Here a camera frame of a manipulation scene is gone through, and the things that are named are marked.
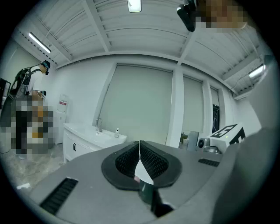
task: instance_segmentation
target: cabinet door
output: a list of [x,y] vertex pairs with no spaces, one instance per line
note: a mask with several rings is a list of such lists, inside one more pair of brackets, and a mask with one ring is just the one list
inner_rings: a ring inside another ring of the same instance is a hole
[[76,156],[81,156],[83,154],[93,152],[91,148],[79,142],[75,142],[74,149],[76,150],[75,151]]
[[74,150],[74,141],[68,137],[68,134],[65,133],[63,137],[63,153],[64,157],[66,156],[69,159],[74,159],[77,155]]

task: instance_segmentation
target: faucet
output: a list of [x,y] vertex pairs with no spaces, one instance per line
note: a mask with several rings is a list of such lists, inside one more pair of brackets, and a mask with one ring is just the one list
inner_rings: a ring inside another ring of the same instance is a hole
[[95,130],[102,132],[102,119],[100,117],[95,120]]

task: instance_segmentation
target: dark window opening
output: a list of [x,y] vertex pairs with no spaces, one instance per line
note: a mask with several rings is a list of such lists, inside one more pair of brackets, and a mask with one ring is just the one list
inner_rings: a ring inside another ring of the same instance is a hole
[[220,126],[220,107],[213,104],[213,126],[212,134],[219,130]]

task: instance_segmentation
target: ceiling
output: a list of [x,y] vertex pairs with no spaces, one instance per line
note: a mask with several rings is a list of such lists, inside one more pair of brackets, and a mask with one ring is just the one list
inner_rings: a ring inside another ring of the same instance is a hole
[[[142,54],[195,67],[234,87],[235,93],[253,86],[256,81],[247,75],[262,64],[256,31],[246,27],[230,33],[190,33],[176,13],[182,3],[142,0],[142,11],[130,13],[127,0],[43,0],[17,26],[13,38],[57,68],[94,56]],[[30,32],[50,54],[32,42]]]

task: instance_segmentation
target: floor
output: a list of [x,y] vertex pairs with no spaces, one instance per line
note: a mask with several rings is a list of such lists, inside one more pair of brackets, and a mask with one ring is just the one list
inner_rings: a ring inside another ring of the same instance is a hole
[[64,165],[63,144],[55,145],[46,154],[28,154],[24,160],[15,150],[6,150],[4,154],[2,150],[0,158],[11,184],[15,188],[26,185],[19,190],[29,194],[37,183]]

